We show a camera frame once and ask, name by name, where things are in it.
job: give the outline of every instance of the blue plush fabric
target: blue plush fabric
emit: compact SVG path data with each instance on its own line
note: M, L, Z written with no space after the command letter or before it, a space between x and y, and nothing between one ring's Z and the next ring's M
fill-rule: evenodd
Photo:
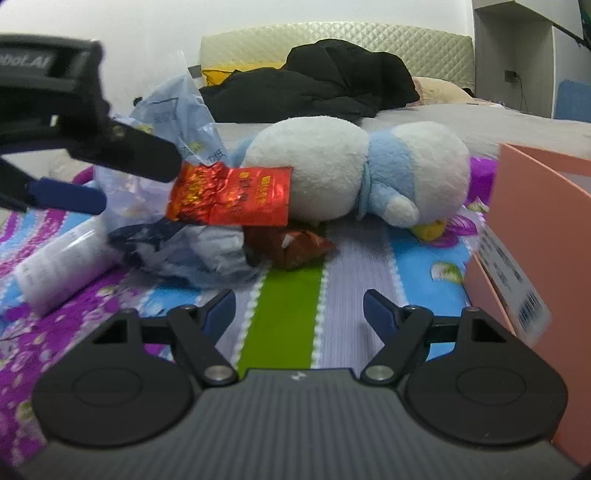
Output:
M359 195L358 218L366 213L382 216L396 195L414 201L414 158L392 130L374 132L369 138L368 163Z

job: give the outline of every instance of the power outlet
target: power outlet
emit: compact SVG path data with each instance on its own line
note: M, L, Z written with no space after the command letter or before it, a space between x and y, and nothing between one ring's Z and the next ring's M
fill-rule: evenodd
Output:
M505 81L509 83L514 83L517 81L517 72L513 70L505 70Z

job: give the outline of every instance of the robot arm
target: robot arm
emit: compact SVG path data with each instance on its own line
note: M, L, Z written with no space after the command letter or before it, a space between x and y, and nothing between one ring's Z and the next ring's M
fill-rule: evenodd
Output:
M151 180L180 171L176 146L109 117L97 41L0 35L0 207L58 208L97 215L98 189L37 180L3 154L65 148L71 157Z

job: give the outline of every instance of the black jacket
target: black jacket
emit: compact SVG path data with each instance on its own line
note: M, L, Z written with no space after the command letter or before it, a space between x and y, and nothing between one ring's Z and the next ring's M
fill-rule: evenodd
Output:
M237 123L316 115L356 122L419 99L400 58L343 40L292 48L279 70L235 71L200 91L216 122Z

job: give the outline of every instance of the pink cardboard box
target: pink cardboard box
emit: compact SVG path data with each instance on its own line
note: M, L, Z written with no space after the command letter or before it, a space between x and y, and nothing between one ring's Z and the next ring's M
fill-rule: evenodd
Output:
M478 253L466 270L489 312L564 378L569 406L554 443L591 462L591 161L501 147Z

